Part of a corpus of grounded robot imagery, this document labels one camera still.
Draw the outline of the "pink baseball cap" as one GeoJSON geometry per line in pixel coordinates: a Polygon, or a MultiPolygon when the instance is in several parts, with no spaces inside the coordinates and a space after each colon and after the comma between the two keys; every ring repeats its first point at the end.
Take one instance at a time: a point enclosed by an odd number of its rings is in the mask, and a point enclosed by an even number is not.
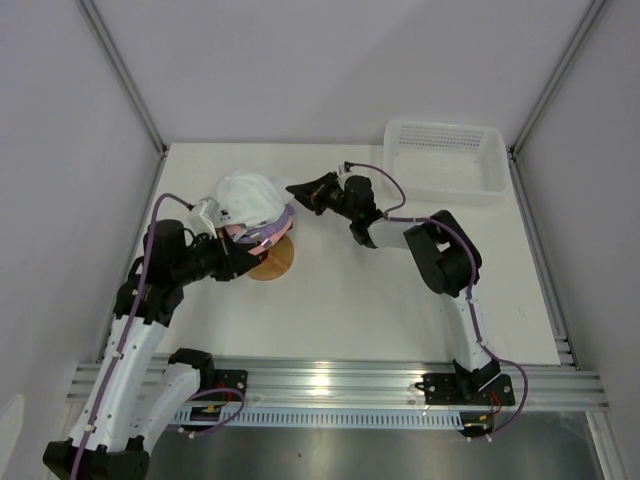
{"type": "Polygon", "coordinates": [[[248,229],[242,225],[229,225],[225,227],[225,231],[234,243],[247,247],[253,255],[268,250],[283,236],[281,231],[275,231],[271,227],[248,229]]]}

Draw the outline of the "lavender LA baseball cap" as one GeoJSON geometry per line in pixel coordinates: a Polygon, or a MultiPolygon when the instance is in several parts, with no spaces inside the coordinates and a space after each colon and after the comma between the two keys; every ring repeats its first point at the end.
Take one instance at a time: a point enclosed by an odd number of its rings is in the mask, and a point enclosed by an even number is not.
{"type": "Polygon", "coordinates": [[[236,243],[263,244],[265,241],[274,243],[293,228],[294,215],[294,208],[290,204],[286,204],[282,215],[273,223],[256,228],[236,224],[227,226],[226,230],[236,243]]]}

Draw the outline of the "wooden hat stand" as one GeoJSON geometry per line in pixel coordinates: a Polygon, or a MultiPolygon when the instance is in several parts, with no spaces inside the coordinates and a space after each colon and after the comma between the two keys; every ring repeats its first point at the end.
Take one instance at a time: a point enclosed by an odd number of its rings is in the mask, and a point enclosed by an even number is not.
{"type": "Polygon", "coordinates": [[[266,252],[264,261],[248,272],[257,281],[272,281],[282,277],[294,262],[295,249],[288,235],[284,235],[266,252]]]}

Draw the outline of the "white baseball cap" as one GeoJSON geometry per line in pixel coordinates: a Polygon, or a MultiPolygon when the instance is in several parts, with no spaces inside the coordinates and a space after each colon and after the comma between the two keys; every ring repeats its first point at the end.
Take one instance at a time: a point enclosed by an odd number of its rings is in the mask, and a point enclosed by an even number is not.
{"type": "Polygon", "coordinates": [[[217,203],[214,224],[255,228],[275,223],[294,199],[287,186],[287,178],[269,178],[248,170],[225,175],[214,188],[217,203]]]}

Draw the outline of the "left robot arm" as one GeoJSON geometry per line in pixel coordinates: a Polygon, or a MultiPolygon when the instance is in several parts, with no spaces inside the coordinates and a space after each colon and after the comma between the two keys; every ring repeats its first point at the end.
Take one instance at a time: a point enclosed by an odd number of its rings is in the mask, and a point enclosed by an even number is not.
{"type": "Polygon", "coordinates": [[[178,220],[149,225],[144,254],[118,290],[108,346],[82,413],[68,438],[44,452],[57,478],[143,479],[156,442],[184,403],[210,396],[245,401],[242,389],[220,383],[211,354],[189,348],[170,356],[149,394],[140,390],[185,287],[206,278],[234,280],[260,262],[226,233],[188,241],[178,220]]]}

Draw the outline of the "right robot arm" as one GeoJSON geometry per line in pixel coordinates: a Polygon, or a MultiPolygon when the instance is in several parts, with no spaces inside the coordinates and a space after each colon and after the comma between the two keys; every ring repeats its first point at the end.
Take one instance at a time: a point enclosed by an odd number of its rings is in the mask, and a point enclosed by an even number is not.
{"type": "Polygon", "coordinates": [[[454,339],[457,395],[477,404],[492,391],[501,374],[487,350],[474,306],[482,258],[454,216],[440,210],[426,218],[396,218],[378,208],[372,182],[362,175],[329,172],[311,182],[288,185],[286,191],[320,216],[331,210],[349,220],[355,241],[371,249],[394,248],[411,253],[418,272],[433,293],[443,298],[454,339]]]}

